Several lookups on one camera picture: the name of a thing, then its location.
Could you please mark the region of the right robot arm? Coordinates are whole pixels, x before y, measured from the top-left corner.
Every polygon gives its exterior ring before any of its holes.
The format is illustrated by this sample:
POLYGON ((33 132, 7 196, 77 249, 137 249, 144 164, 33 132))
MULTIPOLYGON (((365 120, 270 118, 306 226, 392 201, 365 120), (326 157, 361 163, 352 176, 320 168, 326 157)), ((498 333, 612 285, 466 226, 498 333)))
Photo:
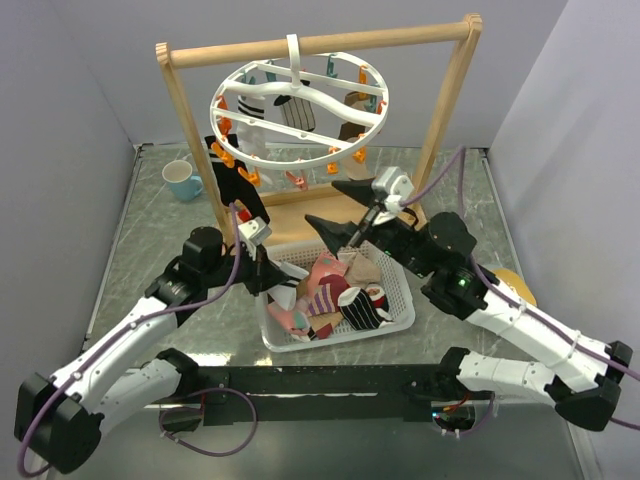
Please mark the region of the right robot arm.
POLYGON ((372 180, 335 181, 333 187, 367 206, 360 222, 336 223, 308 214, 307 223, 331 253, 367 242, 405 270, 426 279, 422 294, 438 310, 507 340, 530 361, 494 358, 450 348, 440 363, 439 391, 456 399, 471 392, 530 398, 566 421, 600 432, 614 420, 632 349, 603 343, 544 313, 472 257, 475 238, 455 212, 440 212, 422 227, 386 206, 372 180))

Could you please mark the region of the white plastic laundry basket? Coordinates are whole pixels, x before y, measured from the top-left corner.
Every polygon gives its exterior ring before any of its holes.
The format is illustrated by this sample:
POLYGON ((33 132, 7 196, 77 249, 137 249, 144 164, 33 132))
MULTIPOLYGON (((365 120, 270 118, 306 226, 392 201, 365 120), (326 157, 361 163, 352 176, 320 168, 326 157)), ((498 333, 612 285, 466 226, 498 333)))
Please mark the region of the white plastic laundry basket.
MULTIPOLYGON (((383 327, 380 333, 371 330, 357 333, 344 320, 327 339, 314 339, 309 342, 297 340, 293 334, 286 333, 267 311, 267 295, 263 293, 255 300, 255 311, 263 343, 269 350, 277 353, 309 350, 388 335, 406 330, 413 325, 415 320, 413 298, 401 266, 368 243, 364 243, 358 251, 381 268, 381 286, 390 301, 392 325, 383 327)), ((327 248, 320 240, 310 240, 269 246, 267 252, 273 261, 287 261, 298 267, 307 267, 311 266, 312 260, 321 253, 327 252, 327 248)))

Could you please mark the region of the black white striped sock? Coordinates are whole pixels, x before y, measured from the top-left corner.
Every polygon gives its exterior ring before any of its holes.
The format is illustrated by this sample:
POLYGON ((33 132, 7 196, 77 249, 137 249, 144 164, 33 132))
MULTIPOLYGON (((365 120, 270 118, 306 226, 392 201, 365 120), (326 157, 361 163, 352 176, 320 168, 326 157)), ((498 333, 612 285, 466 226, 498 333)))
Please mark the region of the black white striped sock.
POLYGON ((306 132, 316 128, 315 116, 309 101, 289 95, 279 95, 273 102, 286 126, 306 132))

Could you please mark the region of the wooden hanger stand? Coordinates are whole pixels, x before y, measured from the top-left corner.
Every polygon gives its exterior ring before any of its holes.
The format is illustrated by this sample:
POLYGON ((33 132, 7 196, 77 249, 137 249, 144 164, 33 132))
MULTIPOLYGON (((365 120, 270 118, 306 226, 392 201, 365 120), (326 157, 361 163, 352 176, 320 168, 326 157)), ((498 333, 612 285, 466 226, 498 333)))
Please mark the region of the wooden hanger stand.
MULTIPOLYGON (((432 170, 482 29, 481 17, 477 14, 468 14, 464 20, 455 23, 323 36, 296 36, 301 53, 301 66, 306 71, 313 73, 326 71, 326 61, 320 57, 323 53, 345 52, 355 56, 354 53, 357 50, 454 42, 454 50, 421 149, 420 162, 412 177, 414 187, 420 189, 425 187, 432 170)), ((208 157, 208 149, 206 144, 202 144, 200 141, 200 134, 179 72, 188 68, 234 62, 241 62, 245 65, 254 60, 268 59, 280 59, 284 65, 287 65, 289 63, 287 60, 289 53, 287 37, 280 40, 179 50, 172 50, 166 43, 159 43, 156 46, 157 62, 204 182, 215 218, 225 238, 232 237, 231 223, 236 220, 237 216, 221 201, 216 177, 208 157)), ((318 157, 326 152, 323 147, 277 134, 266 136, 266 148, 269 158, 279 161, 318 157)), ((311 169, 294 168, 289 171, 298 174, 311 169)), ((263 182, 267 172, 273 170, 259 169, 258 171, 263 182)), ((304 216, 307 213, 320 214, 335 211, 342 218, 353 219, 356 214, 364 210, 355 201, 347 199, 328 184, 311 186, 308 183, 307 191, 300 191, 293 186, 290 190, 268 192, 260 197, 270 217, 269 226, 272 234, 267 241, 268 245, 312 239, 313 231, 304 221, 304 216)))

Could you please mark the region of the beige folded sock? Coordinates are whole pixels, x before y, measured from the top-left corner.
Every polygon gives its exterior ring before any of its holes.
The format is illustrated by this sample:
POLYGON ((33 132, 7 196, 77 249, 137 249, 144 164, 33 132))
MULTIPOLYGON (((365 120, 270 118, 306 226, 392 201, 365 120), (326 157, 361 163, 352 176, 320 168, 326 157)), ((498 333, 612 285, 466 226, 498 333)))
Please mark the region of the beige folded sock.
POLYGON ((365 288, 381 281, 381 269, 359 251, 339 252, 338 260, 347 266, 344 278, 352 287, 365 288))

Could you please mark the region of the black sock white stripes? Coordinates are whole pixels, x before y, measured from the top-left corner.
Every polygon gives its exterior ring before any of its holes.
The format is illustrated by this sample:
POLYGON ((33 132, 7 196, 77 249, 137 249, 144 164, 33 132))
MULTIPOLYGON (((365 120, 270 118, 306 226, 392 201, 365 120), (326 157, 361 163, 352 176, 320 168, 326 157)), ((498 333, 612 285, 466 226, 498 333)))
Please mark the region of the black sock white stripes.
POLYGON ((267 224, 270 223, 270 217, 267 210, 253 184, 247 181, 239 173, 239 169, 246 168, 246 165, 235 160, 233 167, 227 167, 219 160, 218 155, 214 152, 212 145, 216 141, 215 135, 204 137, 208 149, 209 158, 211 160, 212 169, 216 177, 216 183, 221 196, 221 201, 228 205, 231 202, 240 201, 249 211, 252 218, 260 217, 267 224))

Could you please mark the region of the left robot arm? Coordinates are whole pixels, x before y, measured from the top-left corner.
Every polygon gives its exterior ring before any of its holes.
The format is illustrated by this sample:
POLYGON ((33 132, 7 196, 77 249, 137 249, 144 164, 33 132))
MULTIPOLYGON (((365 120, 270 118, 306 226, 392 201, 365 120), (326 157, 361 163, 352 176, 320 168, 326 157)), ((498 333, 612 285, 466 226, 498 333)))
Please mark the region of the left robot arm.
POLYGON ((49 376, 34 373, 20 386, 14 436, 20 441, 18 471, 30 472, 32 450, 48 466, 70 473, 96 450, 117 424, 142 407, 165 398, 190 400, 200 383, 199 366, 188 355, 167 349, 145 366, 128 369, 142 353, 180 328, 198 309, 242 284, 257 296, 295 300, 305 270, 274 261, 262 233, 239 235, 226 245, 214 227, 194 229, 133 309, 77 359, 49 376))

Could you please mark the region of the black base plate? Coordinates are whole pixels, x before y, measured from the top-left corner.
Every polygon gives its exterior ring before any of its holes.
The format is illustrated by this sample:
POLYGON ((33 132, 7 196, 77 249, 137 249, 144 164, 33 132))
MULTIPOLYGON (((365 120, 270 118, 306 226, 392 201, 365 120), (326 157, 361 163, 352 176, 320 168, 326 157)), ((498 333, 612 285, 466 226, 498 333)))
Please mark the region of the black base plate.
POLYGON ((435 364, 226 366, 201 367, 188 390, 163 394, 154 402, 203 401, 206 426, 254 418, 244 400, 230 393, 203 394, 207 388, 230 388, 245 394, 261 422, 387 418, 428 422, 432 403, 461 400, 468 395, 455 377, 435 364))

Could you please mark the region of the pink sock left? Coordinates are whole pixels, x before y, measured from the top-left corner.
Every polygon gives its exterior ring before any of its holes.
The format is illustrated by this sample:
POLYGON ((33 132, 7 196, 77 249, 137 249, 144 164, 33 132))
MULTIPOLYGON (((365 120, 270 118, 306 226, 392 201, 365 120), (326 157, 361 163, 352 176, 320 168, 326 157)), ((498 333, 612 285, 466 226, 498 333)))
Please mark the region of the pink sock left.
POLYGON ((304 337, 311 330, 308 316, 299 309, 285 310, 276 302, 267 305, 270 316, 289 334, 304 337))

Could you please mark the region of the aluminium rail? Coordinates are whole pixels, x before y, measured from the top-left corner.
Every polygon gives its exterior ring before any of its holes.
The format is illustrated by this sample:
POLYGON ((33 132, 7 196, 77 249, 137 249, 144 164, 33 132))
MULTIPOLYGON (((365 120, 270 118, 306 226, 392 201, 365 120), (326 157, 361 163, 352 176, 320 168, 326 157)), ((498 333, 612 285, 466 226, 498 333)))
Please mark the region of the aluminium rail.
MULTIPOLYGON (((114 367, 92 366, 82 370, 76 363, 55 372, 52 380, 53 385, 67 396, 79 395, 80 404, 85 409, 93 411, 106 395, 115 397, 114 386, 131 391, 132 382, 139 380, 147 388, 151 385, 151 380, 159 375, 163 375, 165 382, 173 388, 186 378, 184 373, 179 373, 178 368, 170 365, 168 361, 153 360, 146 367, 130 375, 114 367)), ((547 391, 556 375, 538 362, 498 359, 469 352, 450 373, 440 364, 436 377, 452 381, 470 392, 493 392, 501 396, 526 398, 546 405, 556 403, 547 391)))

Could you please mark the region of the red santa sock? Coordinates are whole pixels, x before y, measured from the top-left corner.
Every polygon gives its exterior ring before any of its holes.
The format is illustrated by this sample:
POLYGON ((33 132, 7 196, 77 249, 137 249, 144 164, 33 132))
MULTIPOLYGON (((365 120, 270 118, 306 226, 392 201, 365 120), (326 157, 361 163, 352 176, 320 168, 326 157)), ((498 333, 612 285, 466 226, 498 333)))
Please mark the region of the red santa sock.
POLYGON ((376 312, 386 321, 391 320, 390 307, 385 290, 379 284, 369 284, 365 291, 369 295, 376 312))

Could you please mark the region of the white round clip hanger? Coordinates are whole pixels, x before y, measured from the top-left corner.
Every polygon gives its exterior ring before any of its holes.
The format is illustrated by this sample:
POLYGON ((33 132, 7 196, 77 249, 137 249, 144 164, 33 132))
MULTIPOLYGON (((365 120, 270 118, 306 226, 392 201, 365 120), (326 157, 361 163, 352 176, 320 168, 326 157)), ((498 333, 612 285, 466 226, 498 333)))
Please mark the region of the white round clip hanger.
POLYGON ((371 64, 345 52, 320 55, 324 73, 301 66, 298 37, 287 37, 288 64, 254 60, 227 76, 214 93, 210 124, 215 139, 207 146, 225 166, 240 160, 254 168, 241 174, 254 181, 259 169, 289 171, 325 166, 335 174, 349 158, 362 165, 368 143, 384 126, 389 88, 371 64), (326 149, 318 157, 272 160, 266 136, 277 134, 326 149))

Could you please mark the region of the yellow dish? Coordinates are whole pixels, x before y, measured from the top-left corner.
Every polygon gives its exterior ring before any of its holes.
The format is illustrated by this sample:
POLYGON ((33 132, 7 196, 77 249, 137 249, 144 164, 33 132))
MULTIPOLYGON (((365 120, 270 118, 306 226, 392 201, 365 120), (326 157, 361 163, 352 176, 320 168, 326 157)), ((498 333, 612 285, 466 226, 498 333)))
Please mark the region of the yellow dish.
POLYGON ((516 272, 504 267, 491 268, 490 271, 527 303, 536 306, 537 301, 524 279, 516 272))

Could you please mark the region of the orange clothes peg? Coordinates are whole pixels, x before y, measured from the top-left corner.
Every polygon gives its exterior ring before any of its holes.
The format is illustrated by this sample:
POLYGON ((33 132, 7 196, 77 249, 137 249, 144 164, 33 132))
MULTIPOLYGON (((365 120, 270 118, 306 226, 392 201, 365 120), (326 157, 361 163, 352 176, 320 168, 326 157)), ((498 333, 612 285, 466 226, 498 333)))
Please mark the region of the orange clothes peg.
POLYGON ((336 175, 339 173, 339 164, 337 162, 329 162, 326 169, 329 175, 336 175))
POLYGON ((245 168, 239 167, 238 173, 244 180, 249 182, 251 185, 255 187, 260 187, 262 185, 262 179, 257 169, 255 169, 254 171, 248 171, 245 168))

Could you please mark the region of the purple striped sock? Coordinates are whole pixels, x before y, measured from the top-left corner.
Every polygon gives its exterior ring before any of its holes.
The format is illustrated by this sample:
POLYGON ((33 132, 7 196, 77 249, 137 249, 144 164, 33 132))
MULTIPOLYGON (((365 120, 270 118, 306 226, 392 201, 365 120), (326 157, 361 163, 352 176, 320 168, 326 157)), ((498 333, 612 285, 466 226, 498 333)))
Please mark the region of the purple striped sock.
POLYGON ((350 287, 344 277, 332 274, 320 279, 307 309, 310 340, 328 338, 343 320, 338 298, 350 287))

